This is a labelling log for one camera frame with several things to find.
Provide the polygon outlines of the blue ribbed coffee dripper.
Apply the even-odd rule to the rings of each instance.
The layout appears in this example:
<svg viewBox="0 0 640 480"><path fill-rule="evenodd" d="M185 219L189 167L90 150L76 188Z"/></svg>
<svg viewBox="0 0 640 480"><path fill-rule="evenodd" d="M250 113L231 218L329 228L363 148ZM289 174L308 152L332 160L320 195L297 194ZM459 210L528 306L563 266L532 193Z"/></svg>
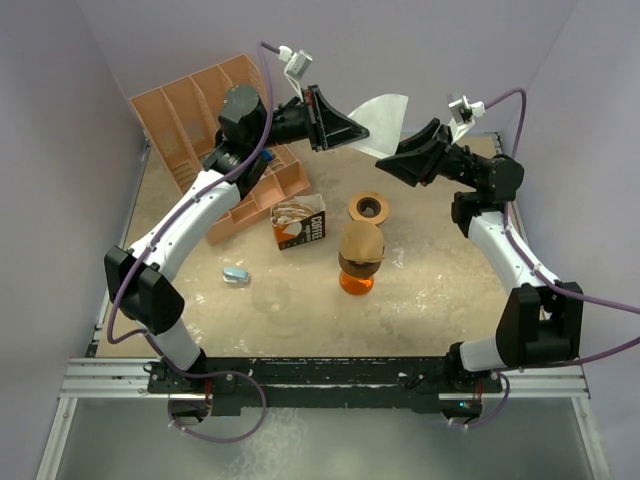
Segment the blue ribbed coffee dripper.
<svg viewBox="0 0 640 480"><path fill-rule="evenodd" d="M358 279L373 277L380 269L383 260L384 253L381 253L374 261L366 262L349 260L341 252L338 253L338 262L342 271Z"/></svg>

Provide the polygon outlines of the brown paper coffee filter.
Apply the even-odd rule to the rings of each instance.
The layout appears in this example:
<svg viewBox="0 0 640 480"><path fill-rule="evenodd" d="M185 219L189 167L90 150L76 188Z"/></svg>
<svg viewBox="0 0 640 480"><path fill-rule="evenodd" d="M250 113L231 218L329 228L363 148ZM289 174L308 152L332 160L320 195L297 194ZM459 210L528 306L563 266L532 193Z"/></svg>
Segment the brown paper coffee filter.
<svg viewBox="0 0 640 480"><path fill-rule="evenodd" d="M362 220L348 223L342 233L339 252L348 261L376 263L384 259L385 240L381 230Z"/></svg>

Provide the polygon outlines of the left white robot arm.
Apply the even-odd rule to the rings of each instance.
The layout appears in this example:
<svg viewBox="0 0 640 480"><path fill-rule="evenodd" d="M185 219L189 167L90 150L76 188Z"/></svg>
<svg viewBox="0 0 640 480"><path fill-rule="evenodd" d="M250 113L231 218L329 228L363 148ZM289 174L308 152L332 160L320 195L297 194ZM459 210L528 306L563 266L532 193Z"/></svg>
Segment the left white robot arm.
<svg viewBox="0 0 640 480"><path fill-rule="evenodd" d="M256 186L269 163L268 148L307 139L323 151L370 135L333 108L316 85L278 108L253 86L234 86L218 120L216 146L188 192L143 238L128 249L113 246L104 257L113 312L139 324L184 392L198 390L206 378L206 355L184 324L185 301L173 286L188 255Z"/></svg>

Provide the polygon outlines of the coffee filter box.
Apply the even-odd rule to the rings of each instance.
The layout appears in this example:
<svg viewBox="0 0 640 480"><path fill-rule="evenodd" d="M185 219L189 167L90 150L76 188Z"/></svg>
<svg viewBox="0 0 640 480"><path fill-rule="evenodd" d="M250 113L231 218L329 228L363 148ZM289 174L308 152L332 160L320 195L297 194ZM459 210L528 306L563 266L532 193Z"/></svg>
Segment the coffee filter box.
<svg viewBox="0 0 640 480"><path fill-rule="evenodd" d="M270 221L280 251L326 237L326 204L320 194L294 196L274 205Z"/></svg>

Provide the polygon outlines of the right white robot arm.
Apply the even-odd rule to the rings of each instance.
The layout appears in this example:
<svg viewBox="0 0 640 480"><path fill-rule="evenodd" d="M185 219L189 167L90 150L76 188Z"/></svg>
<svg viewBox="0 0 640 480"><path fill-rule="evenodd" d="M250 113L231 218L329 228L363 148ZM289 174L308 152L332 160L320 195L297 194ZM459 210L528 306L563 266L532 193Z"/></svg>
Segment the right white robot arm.
<svg viewBox="0 0 640 480"><path fill-rule="evenodd" d="M455 144L450 128L434 119L376 166L412 187L439 176L466 186L454 195L452 221L483 253L508 295L493 335L450 347L444 376L452 389L469 390L480 372L541 368L577 358L582 290L539 262L508 213L524 179L521 164Z"/></svg>

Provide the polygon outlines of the white paper coffee filter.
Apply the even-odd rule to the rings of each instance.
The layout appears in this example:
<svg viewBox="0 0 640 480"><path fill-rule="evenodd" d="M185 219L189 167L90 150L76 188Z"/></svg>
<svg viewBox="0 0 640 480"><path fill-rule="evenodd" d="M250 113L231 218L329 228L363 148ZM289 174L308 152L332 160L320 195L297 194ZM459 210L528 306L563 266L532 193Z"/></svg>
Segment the white paper coffee filter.
<svg viewBox="0 0 640 480"><path fill-rule="evenodd" d="M384 94L358 106L348 117L365 127L369 135L348 147L376 159L392 156L400 142L408 100L406 95Z"/></svg>

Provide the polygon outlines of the wooden ring stand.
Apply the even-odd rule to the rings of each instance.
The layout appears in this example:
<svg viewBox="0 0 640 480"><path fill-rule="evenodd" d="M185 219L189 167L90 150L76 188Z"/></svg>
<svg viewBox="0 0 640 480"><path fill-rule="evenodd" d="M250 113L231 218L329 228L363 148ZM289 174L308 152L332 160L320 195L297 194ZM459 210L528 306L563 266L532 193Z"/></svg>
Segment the wooden ring stand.
<svg viewBox="0 0 640 480"><path fill-rule="evenodd" d="M351 198L348 214L352 220L367 221L374 225L380 225L389 217L389 201L385 196L377 192L360 192Z"/></svg>

